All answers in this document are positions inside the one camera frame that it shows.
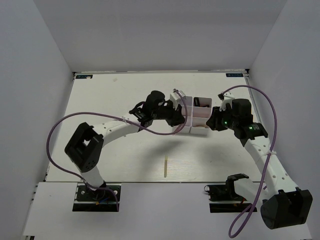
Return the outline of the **black pink highlighter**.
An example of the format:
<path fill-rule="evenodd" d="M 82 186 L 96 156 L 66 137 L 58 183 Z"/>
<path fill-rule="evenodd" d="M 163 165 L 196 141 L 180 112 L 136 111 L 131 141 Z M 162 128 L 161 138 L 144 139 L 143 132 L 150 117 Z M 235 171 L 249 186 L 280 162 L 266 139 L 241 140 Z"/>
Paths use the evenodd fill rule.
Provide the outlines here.
<path fill-rule="evenodd" d="M 194 97 L 193 98 L 193 105 L 195 107 L 202 107 L 202 104 L 201 104 L 201 101 L 200 101 L 200 98 L 199 97 Z"/>

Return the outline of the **yellow pen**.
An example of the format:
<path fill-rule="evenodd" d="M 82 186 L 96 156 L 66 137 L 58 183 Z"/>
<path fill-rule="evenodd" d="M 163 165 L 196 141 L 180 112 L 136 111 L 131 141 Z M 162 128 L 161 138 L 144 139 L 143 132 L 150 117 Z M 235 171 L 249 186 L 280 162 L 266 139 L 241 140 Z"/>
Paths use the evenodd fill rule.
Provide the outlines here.
<path fill-rule="evenodd" d="M 164 178 L 167 177 L 167 171 L 168 171 L 168 156 L 165 155 L 165 157 L 164 157 L 164 173 L 163 173 Z"/>

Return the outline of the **grey eraser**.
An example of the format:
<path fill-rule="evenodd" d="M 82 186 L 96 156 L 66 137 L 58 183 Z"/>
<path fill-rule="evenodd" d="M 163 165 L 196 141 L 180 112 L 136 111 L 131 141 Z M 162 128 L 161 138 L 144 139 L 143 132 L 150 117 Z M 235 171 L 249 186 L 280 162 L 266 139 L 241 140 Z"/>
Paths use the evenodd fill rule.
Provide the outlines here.
<path fill-rule="evenodd" d="M 207 128 L 208 126 L 205 123 L 197 123 L 194 127 L 195 128 Z"/>

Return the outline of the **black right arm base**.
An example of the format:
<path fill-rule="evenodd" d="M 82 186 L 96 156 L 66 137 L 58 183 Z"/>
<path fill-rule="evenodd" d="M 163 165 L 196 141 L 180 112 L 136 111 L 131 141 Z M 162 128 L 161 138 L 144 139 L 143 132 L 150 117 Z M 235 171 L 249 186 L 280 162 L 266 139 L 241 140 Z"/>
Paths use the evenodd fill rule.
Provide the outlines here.
<path fill-rule="evenodd" d="M 234 183 L 239 180 L 249 180 L 244 173 L 238 173 L 227 177 L 224 184 L 205 185 L 203 190 L 209 196 L 210 213 L 241 213 L 251 203 L 237 194 Z"/>

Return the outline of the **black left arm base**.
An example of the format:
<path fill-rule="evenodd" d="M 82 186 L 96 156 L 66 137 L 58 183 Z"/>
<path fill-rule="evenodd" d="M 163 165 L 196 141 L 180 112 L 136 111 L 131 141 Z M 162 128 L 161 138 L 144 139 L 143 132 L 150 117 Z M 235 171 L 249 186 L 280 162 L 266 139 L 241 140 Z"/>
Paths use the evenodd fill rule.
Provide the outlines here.
<path fill-rule="evenodd" d="M 92 190 L 78 184 L 75 192 L 73 212 L 116 213 L 120 207 L 121 185 L 112 184 L 108 190 Z"/>

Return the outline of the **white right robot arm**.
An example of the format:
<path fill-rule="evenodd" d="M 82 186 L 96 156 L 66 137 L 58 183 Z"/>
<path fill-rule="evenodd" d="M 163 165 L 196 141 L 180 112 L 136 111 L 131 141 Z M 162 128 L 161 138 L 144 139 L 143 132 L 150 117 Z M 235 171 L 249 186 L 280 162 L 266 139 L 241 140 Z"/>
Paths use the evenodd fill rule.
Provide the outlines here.
<path fill-rule="evenodd" d="M 223 101 L 215 106 L 206 125 L 213 131 L 230 129 L 254 160 L 264 177 L 256 204 L 265 225 L 278 229 L 305 224 L 313 197 L 289 177 L 280 160 L 270 151 L 271 142 L 261 123 L 253 121 L 252 105 L 244 98 Z"/>

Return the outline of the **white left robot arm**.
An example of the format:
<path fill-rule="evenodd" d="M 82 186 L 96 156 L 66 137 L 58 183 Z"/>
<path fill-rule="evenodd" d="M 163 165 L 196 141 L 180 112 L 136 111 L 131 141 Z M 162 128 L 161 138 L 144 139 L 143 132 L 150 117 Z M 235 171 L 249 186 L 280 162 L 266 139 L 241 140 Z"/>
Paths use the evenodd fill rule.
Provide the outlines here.
<path fill-rule="evenodd" d="M 99 200 L 105 196 L 105 182 L 97 164 L 103 148 L 121 137 L 135 134 L 150 127 L 155 120 L 164 120 L 176 130 L 186 124 L 182 110 L 186 109 L 186 95 L 174 90 L 168 100 L 153 90 L 146 100 L 139 102 L 121 117 L 99 125 L 81 123 L 68 141 L 64 152 L 74 163 L 84 181 L 89 184 L 88 193 Z"/>

